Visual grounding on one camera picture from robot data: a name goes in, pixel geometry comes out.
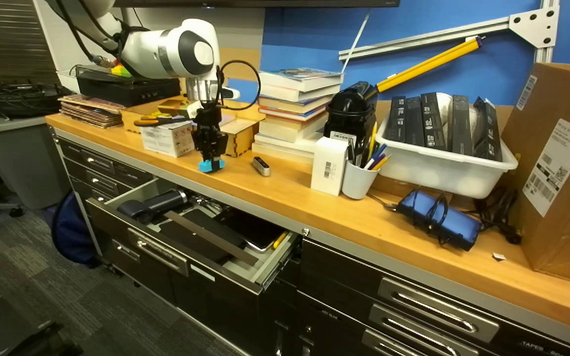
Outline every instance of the gray carpet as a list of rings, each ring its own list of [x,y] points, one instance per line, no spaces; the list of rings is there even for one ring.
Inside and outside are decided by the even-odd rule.
[[[32,324],[65,324],[87,356],[239,355],[129,278],[64,259],[32,212],[0,213],[0,295]]]

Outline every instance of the gray trash can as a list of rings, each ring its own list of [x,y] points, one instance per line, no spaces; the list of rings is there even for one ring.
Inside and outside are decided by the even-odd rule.
[[[57,204],[70,190],[45,117],[0,117],[0,176],[30,209]]]

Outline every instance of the barcode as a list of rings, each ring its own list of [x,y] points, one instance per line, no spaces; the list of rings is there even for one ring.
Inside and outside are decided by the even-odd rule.
[[[325,178],[329,178],[331,173],[331,162],[326,162],[325,164]]]
[[[529,100],[529,96],[531,95],[531,91],[536,85],[537,80],[538,78],[533,75],[530,75],[529,79],[527,79],[527,84],[525,84],[522,94],[520,98],[518,98],[518,103],[516,103],[516,108],[518,108],[518,110],[524,109],[524,106],[527,105],[527,100]]]
[[[556,197],[556,194],[552,192],[551,189],[545,185],[545,182],[538,178],[536,174],[531,175],[531,184],[533,184],[533,186],[540,192],[540,195],[544,196],[548,201],[552,201]]]
[[[542,154],[542,160],[545,161],[545,163],[548,165],[551,165],[551,162],[554,161],[553,158],[547,155],[547,153]]]

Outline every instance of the white cup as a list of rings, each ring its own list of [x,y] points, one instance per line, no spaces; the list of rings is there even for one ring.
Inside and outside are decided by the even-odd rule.
[[[342,192],[351,199],[364,199],[378,173],[380,173],[379,169],[369,171],[347,161],[344,180],[342,181]]]

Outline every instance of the metal bracket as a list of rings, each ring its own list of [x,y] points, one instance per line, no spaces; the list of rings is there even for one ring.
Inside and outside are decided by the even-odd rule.
[[[532,11],[512,14],[510,16],[477,22],[471,25],[453,27],[452,29],[429,32],[418,36],[396,39],[374,45],[365,45],[353,49],[351,58],[364,58],[375,54],[395,52],[434,43],[454,40],[465,40],[493,32],[512,30],[525,41],[536,47],[536,62],[550,62],[556,36],[559,18],[559,0],[544,0],[541,8]],[[350,49],[340,50],[339,60],[346,60]]]

